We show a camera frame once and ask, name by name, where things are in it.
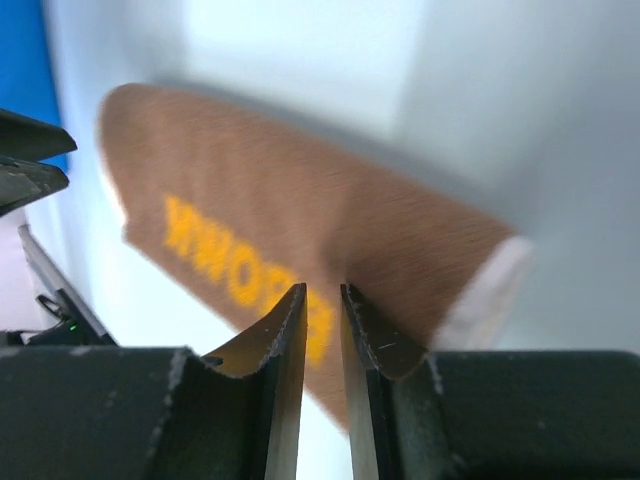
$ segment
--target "fabric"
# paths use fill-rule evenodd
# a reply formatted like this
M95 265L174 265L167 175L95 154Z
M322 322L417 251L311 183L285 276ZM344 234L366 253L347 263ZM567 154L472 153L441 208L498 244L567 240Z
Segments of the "fabric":
M305 384L342 425L340 283L423 345L476 348L528 257L474 208L215 98L124 85L98 128L126 239L236 328L308 284Z

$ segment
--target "gray surface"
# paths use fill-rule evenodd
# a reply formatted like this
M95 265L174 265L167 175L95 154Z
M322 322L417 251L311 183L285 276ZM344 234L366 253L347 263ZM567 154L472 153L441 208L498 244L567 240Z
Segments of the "gray surface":
M462 4L430 18L398 136L537 245L499 347L640 351L640 2Z

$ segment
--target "blue surface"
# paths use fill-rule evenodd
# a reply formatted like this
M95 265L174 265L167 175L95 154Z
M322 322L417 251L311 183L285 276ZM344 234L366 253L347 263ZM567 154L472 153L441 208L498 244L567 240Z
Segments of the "blue surface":
M40 0L0 0L0 107L60 125ZM67 171L64 155L46 160Z

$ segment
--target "black metal blade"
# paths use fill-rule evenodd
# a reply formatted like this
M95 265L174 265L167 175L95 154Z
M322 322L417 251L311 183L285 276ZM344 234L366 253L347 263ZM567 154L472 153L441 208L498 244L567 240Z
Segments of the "black metal blade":
M0 108L0 157L36 162L76 148L64 129Z
M69 179L57 167L0 157L0 217L68 185Z

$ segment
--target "brown sock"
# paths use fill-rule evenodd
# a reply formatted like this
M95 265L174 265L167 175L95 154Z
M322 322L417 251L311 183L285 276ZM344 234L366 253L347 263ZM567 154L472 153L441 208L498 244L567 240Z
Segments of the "brown sock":
M127 240L237 329L308 284L305 384L342 425L340 283L426 346L477 348L528 256L493 218L214 98L124 85L99 135Z

